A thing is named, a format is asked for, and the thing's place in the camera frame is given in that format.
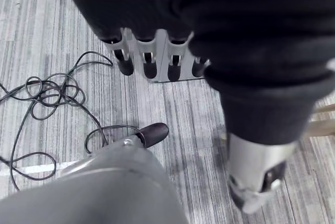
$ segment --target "gray fabric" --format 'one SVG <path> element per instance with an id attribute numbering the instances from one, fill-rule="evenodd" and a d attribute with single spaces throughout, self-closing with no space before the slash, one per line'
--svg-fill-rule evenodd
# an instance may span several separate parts
<path id="1" fill-rule="evenodd" d="M 68 70 L 86 50 L 108 54 L 71 0 L 0 0 L 0 80 L 6 87 L 16 87 L 31 75 L 45 77 Z M 135 64 L 141 64 L 139 57 Z M 219 139 L 224 117 L 218 93 L 204 80 L 149 84 L 138 73 L 124 77 L 117 68 L 98 65 L 82 68 L 75 76 L 87 94 L 87 107 L 103 126 L 144 127 L 159 121 L 169 125 L 169 137 L 151 151 L 174 183 L 191 223 L 335 221 L 334 137 L 305 139 L 290 159 L 285 183 L 276 197 L 246 216 L 229 198 L 226 146 Z M 335 103 L 335 96 L 320 103 Z M 0 154 L 6 158 L 28 105 L 12 100 L 0 105 Z M 46 110 L 37 112 L 45 114 Z M 84 138 L 93 129 L 82 111 L 61 107 L 44 122 L 28 119 L 17 155 L 47 151 L 59 163 L 79 160 L 86 156 Z M 121 135 L 119 130 L 109 137 Z M 46 163 L 50 162 L 34 157 L 18 166 Z M 0 164 L 0 197 L 14 192 L 6 169 Z M 41 173 L 33 175 L 42 177 Z M 46 183 L 16 178 L 21 188 Z"/>

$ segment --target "tangled cable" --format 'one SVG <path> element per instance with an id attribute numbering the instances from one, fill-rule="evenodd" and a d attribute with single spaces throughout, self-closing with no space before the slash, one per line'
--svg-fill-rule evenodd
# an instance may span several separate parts
<path id="1" fill-rule="evenodd" d="M 87 54 L 96 54 L 96 55 L 99 55 L 101 56 L 102 58 L 104 58 L 105 60 L 108 61 L 108 63 L 106 62 L 102 62 L 102 61 L 87 61 L 87 62 L 84 62 L 84 63 L 81 63 L 79 64 L 79 62 L 81 61 L 81 59 L 87 55 Z M 106 139 L 106 136 L 103 132 L 104 129 L 115 129 L 115 128 L 122 128 L 122 127 L 126 127 L 126 128 L 131 128 L 133 130 L 135 130 L 139 137 L 141 138 L 141 141 L 144 143 L 144 146 L 146 146 L 146 140 L 145 140 L 145 137 L 144 135 L 142 134 L 142 132 L 137 129 L 136 127 L 133 127 L 133 126 L 129 126 L 129 125 L 113 125 L 113 126 L 106 126 L 106 127 L 102 127 L 100 122 L 97 120 L 97 118 L 83 105 L 85 100 L 86 100 L 86 96 L 85 96 L 85 93 L 84 91 L 79 88 L 78 86 L 78 82 L 76 81 L 76 79 L 74 79 L 72 77 L 72 74 L 73 72 L 84 66 L 84 65 L 87 65 L 87 64 L 103 64 L 103 65 L 107 65 L 107 66 L 110 66 L 112 67 L 113 66 L 113 63 L 112 61 L 107 58 L 106 56 L 98 53 L 98 52 L 95 52 L 95 51 L 86 51 L 85 53 L 83 53 L 79 58 L 78 60 L 76 61 L 75 65 L 73 66 L 72 69 L 70 69 L 67 73 L 55 73 L 55 74 L 52 74 L 50 76 L 48 76 L 46 79 L 42 80 L 41 78 L 37 77 L 37 76 L 31 76 L 29 77 L 25 84 L 19 86 L 19 87 L 16 87 L 14 88 L 13 90 L 11 91 L 8 91 L 3 85 L 2 83 L 0 83 L 0 87 L 1 89 L 6 93 L 5 96 L 1 97 L 0 98 L 0 103 L 3 102 L 4 100 L 8 99 L 8 98 L 13 98 L 13 99 L 16 99 L 16 100 L 19 100 L 19 101 L 30 101 L 30 105 L 22 119 L 22 122 L 19 126 L 19 129 L 17 131 L 17 134 L 16 134 L 16 137 L 15 137 L 15 140 L 14 140 L 14 144 L 13 144 L 13 148 L 12 148 L 12 152 L 10 154 L 10 158 L 9 160 L 6 160 L 4 159 L 3 157 L 0 156 L 0 162 L 6 164 L 8 167 L 9 167 L 9 173 L 10 173 L 10 179 L 14 185 L 14 187 L 19 191 L 19 188 L 15 182 L 15 179 L 14 179 L 14 176 L 13 176 L 13 171 L 17 172 L 18 174 L 20 174 L 21 176 L 29 179 L 29 180 L 33 180 L 33 181 L 42 181 L 42 180 L 46 180 L 52 176 L 54 176 L 54 174 L 56 173 L 56 170 L 57 170 L 57 167 L 56 167 L 56 160 L 49 154 L 45 153 L 45 152 L 32 152 L 32 153 L 28 153 L 26 155 L 23 155 L 21 157 L 18 157 L 16 159 L 14 159 L 14 155 L 15 155 L 15 149 L 16 149 L 16 145 L 17 145 L 17 142 L 18 142 L 18 139 L 20 137 L 20 133 L 22 131 L 22 128 L 24 126 L 24 123 L 27 119 L 27 117 L 29 116 L 29 114 L 32 116 L 32 118 L 34 118 L 35 120 L 38 120 L 38 121 L 42 121 L 42 120 L 45 120 L 47 118 L 49 118 L 51 115 L 53 115 L 55 113 L 55 111 L 57 110 L 57 108 L 61 105 L 70 105 L 70 106 L 74 106 L 74 107 L 79 107 L 81 108 L 82 110 L 84 110 L 90 117 L 91 119 L 93 120 L 93 122 L 97 125 L 97 129 L 93 130 L 92 132 L 90 132 L 85 141 L 84 141 L 84 148 L 85 148 L 85 151 L 87 153 L 91 153 L 91 151 L 88 149 L 88 141 L 90 139 L 90 137 L 92 136 L 93 133 L 99 131 L 99 133 L 101 134 L 102 136 L 102 147 L 108 145 L 108 141 Z M 56 82 L 54 81 L 51 81 L 50 79 L 54 76 L 64 76 L 64 81 L 62 82 L 62 84 L 57 84 Z M 38 85 L 39 86 L 39 90 L 36 94 L 31 94 L 31 92 L 29 91 L 29 87 L 30 86 L 33 86 L 33 85 Z M 75 92 L 73 95 L 69 95 L 66 93 L 66 91 L 69 89 L 69 88 L 74 88 L 75 89 Z M 28 94 L 28 98 L 19 98 L 19 97 L 16 97 L 15 94 L 17 94 L 18 92 L 20 92 L 22 89 L 25 89 L 26 93 Z M 47 92 L 49 91 L 55 91 L 56 94 L 46 94 Z M 82 95 L 82 99 L 80 102 L 77 101 L 77 96 L 79 95 L 79 93 L 81 93 Z M 54 103 L 46 103 L 45 100 L 47 98 L 50 98 L 50 97 L 56 97 L 57 100 L 54 102 Z M 43 106 L 46 106 L 46 107 L 52 107 L 52 111 L 47 114 L 45 117 L 42 117 L 42 118 L 39 118 L 37 117 L 35 114 L 34 114 L 34 108 L 37 104 L 41 104 Z M 20 170 L 18 170 L 16 167 L 13 166 L 13 164 L 19 160 L 22 160 L 24 158 L 27 158 L 29 156 L 33 156 L 33 155 L 44 155 L 48 158 L 51 159 L 52 163 L 53 163 L 53 170 L 52 172 L 43 177 L 43 178 L 36 178 L 36 177 L 32 177 L 24 172 L 21 172 Z"/>

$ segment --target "black sleeve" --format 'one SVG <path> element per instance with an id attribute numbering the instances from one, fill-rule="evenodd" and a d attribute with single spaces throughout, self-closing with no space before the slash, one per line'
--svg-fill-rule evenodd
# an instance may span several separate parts
<path id="1" fill-rule="evenodd" d="M 335 0 L 74 0 L 108 40 L 128 27 L 138 37 L 190 31 L 193 55 L 221 94 L 228 131 L 258 143 L 301 135 L 316 100 L 335 86 Z"/>

